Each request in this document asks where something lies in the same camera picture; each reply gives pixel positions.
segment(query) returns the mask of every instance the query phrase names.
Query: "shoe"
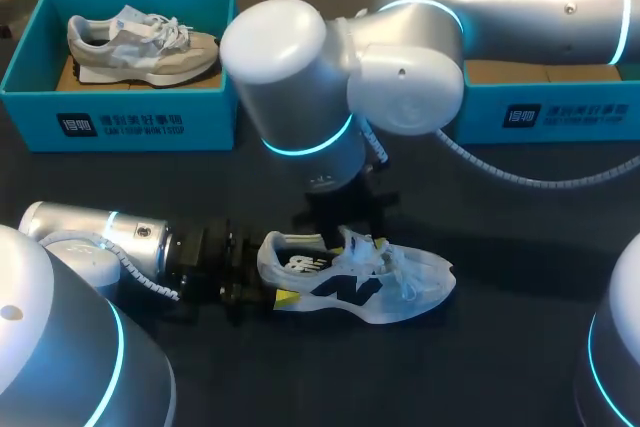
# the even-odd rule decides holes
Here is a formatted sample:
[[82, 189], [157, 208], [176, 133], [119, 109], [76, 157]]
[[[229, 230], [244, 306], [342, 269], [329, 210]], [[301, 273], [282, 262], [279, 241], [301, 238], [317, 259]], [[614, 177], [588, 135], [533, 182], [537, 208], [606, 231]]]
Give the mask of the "shoe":
[[168, 87], [194, 79], [218, 59], [212, 35], [129, 6], [109, 20], [71, 17], [67, 40], [81, 83], [140, 80]]
[[451, 293], [456, 279], [442, 257], [409, 247], [378, 246], [369, 236], [340, 229], [345, 248], [326, 249], [320, 235], [271, 232], [258, 251], [265, 284], [299, 293], [281, 310], [307, 312], [339, 308], [370, 324], [387, 324], [423, 314]]

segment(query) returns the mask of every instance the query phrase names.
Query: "shoe sole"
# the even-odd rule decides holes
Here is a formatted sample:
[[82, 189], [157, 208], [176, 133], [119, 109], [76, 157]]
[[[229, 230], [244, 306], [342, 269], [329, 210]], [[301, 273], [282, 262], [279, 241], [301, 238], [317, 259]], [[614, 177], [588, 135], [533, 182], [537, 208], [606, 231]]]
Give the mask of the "shoe sole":
[[136, 69], [114, 69], [109, 67], [85, 67], [79, 65], [78, 81], [81, 84], [117, 84], [118, 82], [140, 81], [152, 87], [175, 87], [192, 82], [196, 77], [211, 69], [217, 61], [180, 74], [150, 74]]
[[322, 309], [342, 309], [357, 315], [368, 324], [393, 324], [403, 320], [412, 319], [435, 309], [442, 302], [449, 298], [449, 294], [441, 299], [429, 303], [414, 303], [412, 308], [407, 308], [402, 312], [372, 312], [364, 307], [359, 307], [335, 297], [319, 297], [310, 294], [300, 294], [300, 297], [290, 304], [285, 304], [275, 310], [286, 312], [313, 312]]

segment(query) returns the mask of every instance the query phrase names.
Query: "cardboard insert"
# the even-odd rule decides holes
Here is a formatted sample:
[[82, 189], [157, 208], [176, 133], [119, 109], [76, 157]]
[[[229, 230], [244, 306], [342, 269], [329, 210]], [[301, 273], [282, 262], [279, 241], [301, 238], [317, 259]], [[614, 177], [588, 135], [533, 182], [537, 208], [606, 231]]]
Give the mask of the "cardboard insert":
[[467, 79], [473, 85], [619, 82], [622, 80], [618, 68], [614, 65], [534, 65], [469, 60], [465, 62], [465, 67]]
[[[179, 85], [176, 87], [169, 87], [168, 89], [219, 89], [220, 82], [222, 80], [222, 73], [220, 69], [214, 70], [210, 75], [205, 75], [204, 78]], [[67, 57], [67, 61], [62, 69], [57, 92], [95, 92], [105, 90], [152, 90], [152, 86], [144, 82], [118, 82], [116, 84], [81, 84], [73, 75], [73, 57], [70, 55]]]

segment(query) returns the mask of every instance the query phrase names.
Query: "blue box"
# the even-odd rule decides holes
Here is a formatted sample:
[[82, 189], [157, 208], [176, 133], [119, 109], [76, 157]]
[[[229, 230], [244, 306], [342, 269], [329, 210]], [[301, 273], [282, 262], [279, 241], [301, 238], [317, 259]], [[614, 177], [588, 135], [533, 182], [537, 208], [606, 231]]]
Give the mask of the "blue box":
[[[55, 91], [69, 55], [69, 18], [108, 19], [125, 5], [177, 17], [217, 38], [237, 13], [235, 0], [40, 0], [0, 84], [0, 99], [29, 149], [232, 149], [237, 95], [224, 70], [217, 89]], [[130, 116], [145, 116], [145, 125], [128, 126]], [[65, 122], [81, 125], [82, 135], [64, 129]]]
[[[557, 68], [537, 67], [547, 72]], [[572, 67], [562, 68], [571, 73]], [[617, 79], [601, 81], [576, 76], [576, 81], [549, 77], [543, 82], [474, 84], [465, 69], [465, 98], [454, 138], [461, 144], [640, 140], [640, 81], [614, 72]]]

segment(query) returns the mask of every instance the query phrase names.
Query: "black n logo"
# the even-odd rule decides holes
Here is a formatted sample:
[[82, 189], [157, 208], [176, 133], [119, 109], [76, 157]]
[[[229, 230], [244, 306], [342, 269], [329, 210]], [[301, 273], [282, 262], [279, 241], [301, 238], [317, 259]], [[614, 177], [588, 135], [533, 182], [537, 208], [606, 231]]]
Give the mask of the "black n logo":
[[358, 278], [353, 275], [334, 275], [326, 282], [313, 289], [311, 293], [319, 297], [328, 297], [331, 294], [338, 294], [338, 300], [349, 302], [350, 304], [362, 307], [373, 294], [382, 288], [382, 282], [376, 278], [367, 280], [356, 288]]

